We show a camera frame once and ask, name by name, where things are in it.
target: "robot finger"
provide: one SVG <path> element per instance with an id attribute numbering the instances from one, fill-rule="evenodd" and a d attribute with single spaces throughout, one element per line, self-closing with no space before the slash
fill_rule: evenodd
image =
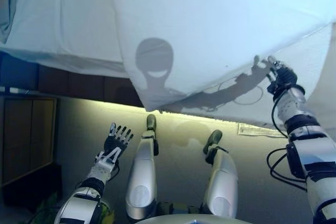
<path id="1" fill-rule="evenodd" d="M 130 136 L 128 136 L 128 137 L 126 138 L 126 140 L 125 140 L 125 145 L 126 145 L 126 146 L 127 146 L 128 143 L 132 140 L 133 137 L 134 137 L 134 135 L 131 134 Z"/>
<path id="2" fill-rule="evenodd" d="M 112 123 L 110 127 L 110 134 L 109 136 L 114 136 L 116 134 L 116 123 Z"/>
<path id="3" fill-rule="evenodd" d="M 277 64 L 277 62 L 278 62 L 277 59 L 272 55 L 268 56 L 267 60 L 268 60 L 269 63 L 271 63 L 273 65 Z"/>
<path id="4" fill-rule="evenodd" d="M 115 137 L 118 136 L 119 132 L 120 132 L 120 129 L 121 129 L 121 125 L 118 126 L 117 130 L 115 131 Z"/>
<path id="5" fill-rule="evenodd" d="M 120 141 L 123 138 L 123 134 L 125 132 L 125 130 L 127 129 L 127 127 L 125 126 L 124 128 L 122 128 L 121 131 L 118 131 L 117 134 L 115 135 L 116 139 L 118 141 Z"/>
<path id="6" fill-rule="evenodd" d="M 270 82 L 274 81 L 274 78 L 270 74 L 267 74 L 266 77 Z"/>
<path id="7" fill-rule="evenodd" d="M 125 133 L 125 135 L 124 136 L 122 136 L 122 138 L 121 138 L 121 142 L 122 143 L 128 143 L 130 140 L 129 140 L 129 138 L 130 138 L 130 134 L 131 134 L 131 129 L 129 129 L 126 133 Z"/>
<path id="8" fill-rule="evenodd" d="M 271 72 L 274 74 L 275 77 L 278 75 L 277 70 L 274 68 L 271 68 Z"/>

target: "green object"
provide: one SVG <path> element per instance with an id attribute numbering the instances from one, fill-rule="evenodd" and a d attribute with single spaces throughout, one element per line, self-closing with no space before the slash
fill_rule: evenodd
<path id="1" fill-rule="evenodd" d="M 54 205 L 57 202 L 57 193 L 53 193 L 49 198 L 42 201 L 37 207 L 38 213 L 30 224 L 54 224 L 57 211 L 55 211 Z M 113 224 L 114 223 L 114 211 L 110 211 L 107 205 L 101 203 L 102 213 L 99 223 L 101 224 Z M 18 224 L 27 224 L 27 222 L 20 221 Z"/>

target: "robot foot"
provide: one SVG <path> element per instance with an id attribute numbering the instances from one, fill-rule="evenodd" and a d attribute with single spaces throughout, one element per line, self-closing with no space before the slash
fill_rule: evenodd
<path id="1" fill-rule="evenodd" d="M 156 118 L 155 115 L 153 114 L 147 116 L 147 130 L 148 131 L 156 130 Z"/>
<path id="2" fill-rule="evenodd" d="M 155 115 L 149 114 L 147 116 L 147 130 L 154 131 L 156 130 L 156 118 Z M 159 154 L 159 144 L 157 143 L 157 139 L 154 139 L 154 156 L 158 156 Z"/>
<path id="3" fill-rule="evenodd" d="M 211 133 L 210 137 L 208 138 L 208 141 L 206 142 L 203 153 L 208 154 L 209 146 L 213 144 L 218 144 L 220 139 L 222 138 L 222 132 L 220 130 L 215 130 L 213 133 Z"/>

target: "black joint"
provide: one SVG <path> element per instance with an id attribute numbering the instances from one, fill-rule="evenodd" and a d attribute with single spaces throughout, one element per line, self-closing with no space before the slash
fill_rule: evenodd
<path id="1" fill-rule="evenodd" d="M 96 190 L 99 195 L 103 195 L 105 185 L 103 181 L 96 178 L 87 178 L 85 179 L 79 187 L 89 187 Z"/>
<path id="2" fill-rule="evenodd" d="M 323 208 L 336 203 L 336 199 L 330 199 L 325 202 L 323 202 L 318 209 L 316 210 L 316 213 L 314 214 L 314 220 L 313 224 L 335 224 L 336 218 L 327 219 L 323 213 Z"/>
<path id="3" fill-rule="evenodd" d="M 290 134 L 297 128 L 313 125 L 320 126 L 316 118 L 310 115 L 303 115 L 303 114 L 295 115 L 285 122 L 285 128 L 287 129 L 287 134 Z"/>
<path id="4" fill-rule="evenodd" d="M 277 70 L 278 81 L 283 84 L 296 84 L 298 81 L 297 75 L 289 68 L 280 68 Z"/>
<path id="5" fill-rule="evenodd" d="M 335 162 L 317 162 L 304 166 L 312 181 L 317 182 L 324 178 L 336 177 L 336 163 Z"/>
<path id="6" fill-rule="evenodd" d="M 214 159 L 215 159 L 215 156 L 216 156 L 218 150 L 222 150 L 222 151 L 224 151 L 226 153 L 229 153 L 227 150 L 221 148 L 220 146 L 216 146 L 215 148 L 211 148 L 208 151 L 208 153 L 207 153 L 207 155 L 205 157 L 205 162 L 207 162 L 208 164 L 213 165 L 214 164 Z"/>
<path id="7" fill-rule="evenodd" d="M 158 154 L 159 154 L 159 144 L 158 144 L 156 139 L 154 139 L 153 145 L 154 145 L 154 156 L 158 156 Z"/>
<path id="8" fill-rule="evenodd" d="M 314 138 L 323 138 L 327 137 L 324 133 L 314 133 L 309 135 L 303 135 L 303 136 L 296 136 L 295 134 L 289 134 L 288 141 L 293 142 L 295 140 L 306 140 L 306 139 L 314 139 Z"/>
<path id="9" fill-rule="evenodd" d="M 297 178 L 305 179 L 299 153 L 296 150 L 294 143 L 287 144 L 286 150 L 290 172 Z"/>
<path id="10" fill-rule="evenodd" d="M 275 102 L 285 90 L 289 90 L 291 88 L 296 88 L 296 89 L 300 90 L 303 95 L 306 93 L 305 89 L 303 87 L 301 87 L 300 85 L 287 84 L 285 86 L 281 86 L 281 88 L 276 89 L 276 91 L 274 92 L 274 95 L 273 95 L 273 101 Z"/>
<path id="11" fill-rule="evenodd" d="M 92 198 L 91 196 L 88 196 L 88 195 L 77 194 L 74 197 L 75 198 L 79 198 L 79 199 L 92 200 L 92 201 L 96 201 L 96 202 L 100 201 L 100 197 L 99 196 L 97 196 L 96 198 Z"/>

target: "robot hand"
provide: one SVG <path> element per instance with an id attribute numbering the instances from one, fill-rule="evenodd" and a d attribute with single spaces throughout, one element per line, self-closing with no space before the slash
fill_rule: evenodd
<path id="1" fill-rule="evenodd" d="M 273 56 L 268 57 L 268 61 L 272 64 L 271 72 L 275 76 L 275 79 L 271 77 L 271 75 L 267 75 L 271 84 L 267 87 L 267 91 L 275 96 L 275 99 L 287 89 L 292 87 L 299 87 L 297 80 L 297 75 L 293 72 L 293 70 L 287 67 L 283 62 L 276 60 Z"/>
<path id="2" fill-rule="evenodd" d="M 132 140 L 133 134 L 131 130 L 127 127 L 116 126 L 115 123 L 111 124 L 110 133 L 104 143 L 104 151 L 101 151 L 94 159 L 95 163 L 103 160 L 103 162 L 108 162 L 115 164 L 117 159 L 125 151 L 128 143 Z"/>
<path id="3" fill-rule="evenodd" d="M 110 133 L 105 140 L 104 150 L 94 159 L 94 165 L 86 179 L 81 183 L 66 203 L 58 211 L 55 224 L 97 224 L 101 216 L 100 199 L 105 185 L 111 180 L 111 173 L 118 167 L 118 158 L 133 138 L 131 130 L 111 124 Z"/>

